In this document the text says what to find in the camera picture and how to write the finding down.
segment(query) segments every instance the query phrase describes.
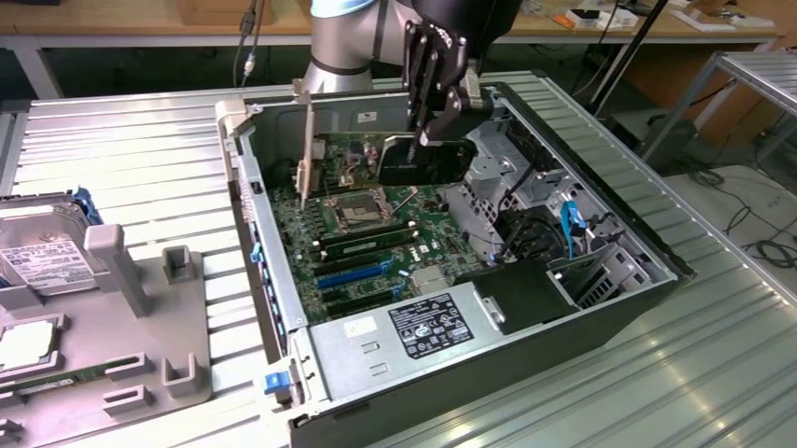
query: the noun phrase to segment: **corrugated metal sheet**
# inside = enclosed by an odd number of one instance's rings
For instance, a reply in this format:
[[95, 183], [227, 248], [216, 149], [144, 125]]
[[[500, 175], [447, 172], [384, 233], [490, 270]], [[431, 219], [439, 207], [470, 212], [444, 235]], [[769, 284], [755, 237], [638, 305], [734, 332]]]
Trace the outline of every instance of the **corrugated metal sheet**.
[[[548, 119], [698, 277], [604, 348], [378, 446], [790, 446], [797, 412], [790, 305], [555, 86], [528, 73], [488, 80], [507, 82]], [[287, 91], [243, 92], [255, 98]], [[105, 220], [124, 226], [136, 259], [172, 244], [205, 255], [215, 399], [92, 437], [85, 446], [131, 437], [140, 446], [281, 439], [256, 421], [249, 378], [264, 355], [213, 142], [213, 104], [239, 94], [37, 102], [29, 112], [13, 192], [80, 182]]]

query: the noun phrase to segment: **power supply label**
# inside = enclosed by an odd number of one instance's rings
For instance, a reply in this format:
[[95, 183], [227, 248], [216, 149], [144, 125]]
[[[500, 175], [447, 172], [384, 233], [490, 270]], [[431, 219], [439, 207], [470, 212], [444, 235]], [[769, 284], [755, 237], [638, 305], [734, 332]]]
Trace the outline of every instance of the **power supply label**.
[[472, 339], [450, 294], [390, 310], [407, 355], [419, 359]]

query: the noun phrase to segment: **desk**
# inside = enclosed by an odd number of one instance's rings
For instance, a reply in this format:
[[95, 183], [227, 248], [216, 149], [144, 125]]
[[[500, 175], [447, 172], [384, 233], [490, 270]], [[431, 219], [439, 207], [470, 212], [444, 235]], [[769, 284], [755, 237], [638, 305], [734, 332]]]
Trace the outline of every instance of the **desk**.
[[13, 3], [0, 3], [0, 35], [13, 35], [16, 28], [16, 16], [20, 12], [20, 6]]
[[[299, 2], [304, 0], [273, 0], [273, 24], [261, 28], [261, 45], [309, 45], [311, 20], [300, 6], [304, 3]], [[0, 47], [14, 51], [40, 99], [62, 96], [41, 49], [231, 47], [237, 44], [237, 27], [184, 25], [176, 2], [169, 0], [65, 0], [57, 7], [17, 6], [12, 22], [17, 35], [0, 35]], [[603, 40], [623, 44], [621, 55], [641, 23], [642, 20], [637, 27], [610, 32]], [[567, 30], [548, 17], [520, 15], [498, 43], [594, 44], [600, 34], [600, 30]], [[779, 34], [777, 28], [701, 33], [665, 10], [646, 42], [751, 43], [758, 44], [757, 50], [766, 50]]]

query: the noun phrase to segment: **white label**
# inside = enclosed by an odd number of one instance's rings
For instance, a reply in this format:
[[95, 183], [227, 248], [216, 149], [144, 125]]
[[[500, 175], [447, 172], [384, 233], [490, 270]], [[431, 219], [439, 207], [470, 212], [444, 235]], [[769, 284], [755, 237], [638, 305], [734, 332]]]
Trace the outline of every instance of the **white label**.
[[0, 250], [0, 256], [33, 289], [61, 287], [92, 279], [92, 272], [72, 241]]
[[376, 112], [362, 112], [360, 114], [358, 114], [358, 123], [376, 121], [376, 116]]
[[376, 320], [374, 317], [363, 317], [362, 319], [352, 320], [343, 324], [343, 331], [345, 331], [345, 337], [348, 339], [360, 336], [364, 333], [376, 331]]
[[371, 247], [376, 247], [376, 242], [364, 243], [362, 245], [352, 245], [343, 250], [343, 253], [347, 254], [349, 252], [356, 252], [359, 250], [370, 249]]

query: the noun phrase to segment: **green circuit board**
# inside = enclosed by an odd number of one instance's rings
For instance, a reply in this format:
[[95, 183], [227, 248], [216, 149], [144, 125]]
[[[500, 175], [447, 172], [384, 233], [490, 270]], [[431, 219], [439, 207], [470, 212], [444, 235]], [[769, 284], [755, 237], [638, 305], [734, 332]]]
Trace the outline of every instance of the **green circuit board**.
[[[352, 163], [347, 160], [352, 143], [358, 145], [379, 140], [380, 136], [374, 135], [324, 135], [327, 151], [320, 164], [323, 185], [307, 200], [304, 210], [292, 188], [272, 189], [268, 193], [293, 282], [311, 324], [339, 317], [329, 315], [328, 310], [329, 305], [340, 301], [356, 302], [359, 298], [384, 291], [394, 291], [390, 301], [416, 297], [424, 291], [416, 286], [412, 274], [422, 268], [436, 266], [444, 283], [451, 285], [460, 274], [482, 267], [447, 207], [440, 207], [444, 201], [438, 193], [440, 186], [379, 187], [374, 183], [375, 177], [368, 178], [372, 171], [366, 158], [352, 169]], [[345, 172], [356, 182], [341, 188], [339, 179]], [[368, 232], [376, 236], [359, 240], [367, 241], [367, 244], [351, 244], [343, 250], [328, 245], [325, 258], [319, 254], [317, 244], [313, 243], [320, 239], [332, 241], [336, 237]], [[316, 268], [329, 263], [332, 257], [340, 257], [335, 261], [345, 262], [351, 259], [348, 256], [360, 251], [367, 254], [364, 257], [375, 261], [370, 263], [371, 266], [387, 262], [384, 273], [340, 286], [319, 287], [320, 278], [356, 271], [362, 267], [328, 275], [316, 275]], [[329, 291], [336, 291], [340, 298], [331, 301], [324, 296]], [[347, 314], [371, 307], [356, 307]]]

